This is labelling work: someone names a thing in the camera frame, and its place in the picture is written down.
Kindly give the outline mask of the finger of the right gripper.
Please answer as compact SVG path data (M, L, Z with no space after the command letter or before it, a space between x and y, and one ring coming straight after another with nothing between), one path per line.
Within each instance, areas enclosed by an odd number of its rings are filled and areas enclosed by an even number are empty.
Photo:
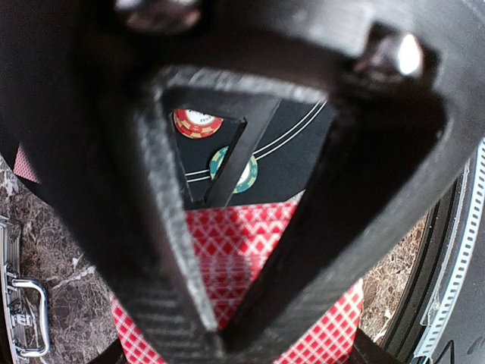
M202 199L192 200L191 209L220 208L228 205L252 153L280 105L277 97L262 96L243 103L238 128L214 180Z
M484 135L466 1L3 1L1 120L161 355L278 355L447 191ZM186 223L175 108L336 111L280 242L219 329Z

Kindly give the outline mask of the green chips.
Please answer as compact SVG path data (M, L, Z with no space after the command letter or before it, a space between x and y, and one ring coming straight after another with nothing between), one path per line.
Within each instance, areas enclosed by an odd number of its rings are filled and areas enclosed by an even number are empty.
M224 161L225 155L227 153L228 147L225 146L224 148L219 149L216 153L211 157L209 162L209 173L212 180L214 180L222 162ZM245 166L239 180L236 184L234 189L234 193L243 193L249 190L257 180L258 176L258 163L256 158L252 155Z

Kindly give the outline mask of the red chips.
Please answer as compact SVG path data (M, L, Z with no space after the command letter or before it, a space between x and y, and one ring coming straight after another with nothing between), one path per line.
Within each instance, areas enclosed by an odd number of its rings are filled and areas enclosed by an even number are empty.
M173 113L176 129L185 137L198 140L218 132L224 119L198 111L177 109Z

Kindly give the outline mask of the red card deck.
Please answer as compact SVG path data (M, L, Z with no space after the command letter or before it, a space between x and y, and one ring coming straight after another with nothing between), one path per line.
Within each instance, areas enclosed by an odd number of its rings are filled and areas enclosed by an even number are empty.
M220 327L225 327L276 247L294 202L188 212L195 253ZM362 309L357 281L278 359L279 363L345 363Z

